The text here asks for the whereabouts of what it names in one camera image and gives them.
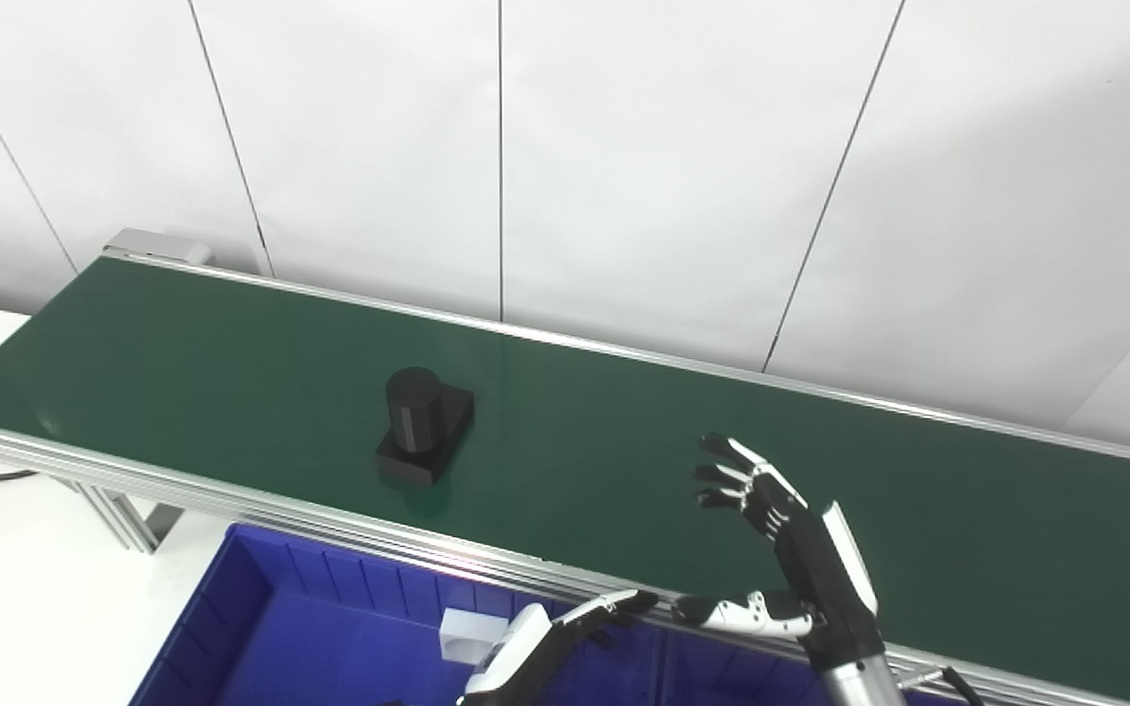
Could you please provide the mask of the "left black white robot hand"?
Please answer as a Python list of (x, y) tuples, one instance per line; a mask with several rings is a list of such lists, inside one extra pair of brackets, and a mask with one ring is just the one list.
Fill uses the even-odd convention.
[(560, 666), (584, 640), (611, 646), (608, 625), (628, 627), (655, 607), (654, 591), (598, 594), (557, 618), (534, 603), (522, 609), (466, 682), (458, 705), (537, 705)]

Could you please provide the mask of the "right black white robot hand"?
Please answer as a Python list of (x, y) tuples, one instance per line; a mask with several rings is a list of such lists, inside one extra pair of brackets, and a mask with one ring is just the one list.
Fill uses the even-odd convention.
[(812, 509), (775, 465), (733, 437), (706, 432), (699, 447), (718, 460), (693, 469), (695, 478), (709, 483), (695, 494), (696, 504), (737, 511), (771, 544), (788, 590), (683, 595), (673, 600), (673, 621), (793, 638), (816, 671), (883, 656), (873, 582), (838, 502)]

